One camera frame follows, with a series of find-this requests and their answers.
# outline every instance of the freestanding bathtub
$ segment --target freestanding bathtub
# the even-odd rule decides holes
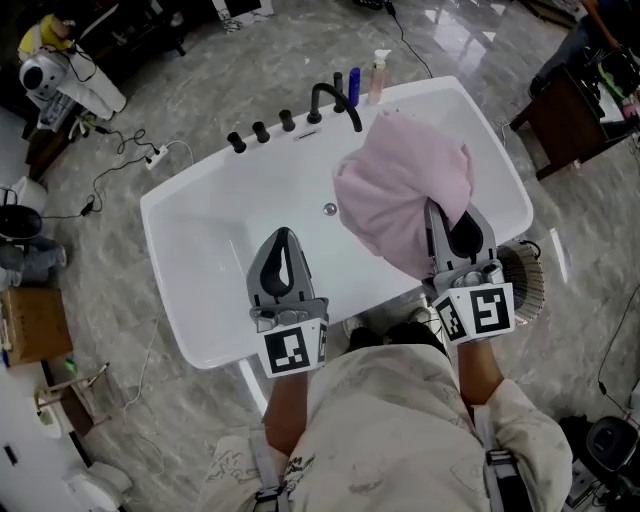
[[[471,97],[453,77],[386,89],[382,102],[358,106],[363,131],[333,105],[311,125],[306,112],[271,140],[247,137],[247,150],[227,147],[158,186],[141,200],[158,287],[184,357],[212,368],[257,352],[245,273],[261,244],[281,226],[298,236],[318,297],[329,298],[331,323],[376,306],[420,283],[369,253],[327,216],[335,202],[332,169],[359,148],[381,109],[398,109],[439,126],[469,148],[472,202],[493,226],[496,242],[525,231],[533,209],[504,148]]]

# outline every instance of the marble floor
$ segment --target marble floor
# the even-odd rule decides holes
[[[564,36],[518,2],[395,5],[407,39],[433,73],[456,76],[498,133],[526,104],[528,80]],[[250,133],[256,119],[276,120],[282,108],[305,111],[314,83],[330,80],[334,71],[367,67],[377,48],[392,50],[391,85],[425,78],[384,12],[356,8],[350,0],[274,0],[274,8],[273,19],[240,32],[201,27],[187,36],[184,58],[164,54],[147,63],[124,84],[128,106],[110,128],[132,135],[144,127],[156,144],[186,141],[199,160],[224,147],[229,132]],[[365,92],[367,80],[362,85]],[[143,152],[127,147],[118,156],[117,145],[116,137],[93,134],[68,148],[46,176],[50,215],[80,211],[98,173]],[[616,413],[598,392],[595,375],[640,279],[634,256],[640,247],[638,164],[621,144],[580,170],[539,183],[529,152],[509,130],[506,147],[533,202],[535,218],[526,236],[542,249],[547,302],[535,322],[496,339],[495,352],[505,374],[554,417]],[[135,486],[127,506],[135,512],[191,510],[216,440],[260,419],[238,365],[191,367],[164,316],[142,395],[122,412],[137,393],[161,311],[139,200],[188,165],[186,148],[176,145],[153,172],[134,165],[111,173],[101,185],[101,213],[47,225],[49,234],[71,248],[71,264],[59,284],[78,366],[89,372],[111,363],[109,386],[96,389],[92,405],[113,419],[83,442],[93,457],[131,475]],[[370,316],[383,329],[420,296],[417,290]],[[621,402],[640,374],[638,304],[640,299],[603,371]],[[335,354],[345,340],[336,335],[333,341]],[[268,394],[259,363],[250,364]]]

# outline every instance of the pink towel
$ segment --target pink towel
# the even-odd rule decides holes
[[[383,111],[362,148],[334,169],[333,185],[345,227],[373,254],[422,280],[434,269],[425,201],[438,203],[455,226],[473,190],[471,157],[435,126]]]

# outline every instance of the black faucet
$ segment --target black faucet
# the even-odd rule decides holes
[[[336,99],[336,103],[340,103],[349,117],[351,118],[351,122],[353,123],[353,129],[356,132],[362,131],[362,121],[360,121],[360,116],[355,108],[349,103],[349,99],[342,94],[338,89],[333,87],[332,85],[319,83],[313,86],[311,89],[311,110],[309,111],[309,115],[307,116],[307,121],[311,124],[318,124],[322,121],[322,114],[318,111],[318,104],[320,103],[320,91],[328,92]]]

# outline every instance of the power strip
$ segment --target power strip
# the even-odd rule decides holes
[[[149,157],[150,161],[145,164],[147,166],[147,169],[149,169],[150,171],[153,170],[153,168],[158,165],[160,161],[165,156],[167,156],[168,153],[169,149],[167,148],[167,146],[160,146],[160,149],[158,149],[158,154],[156,155],[155,153],[153,153],[153,155]]]

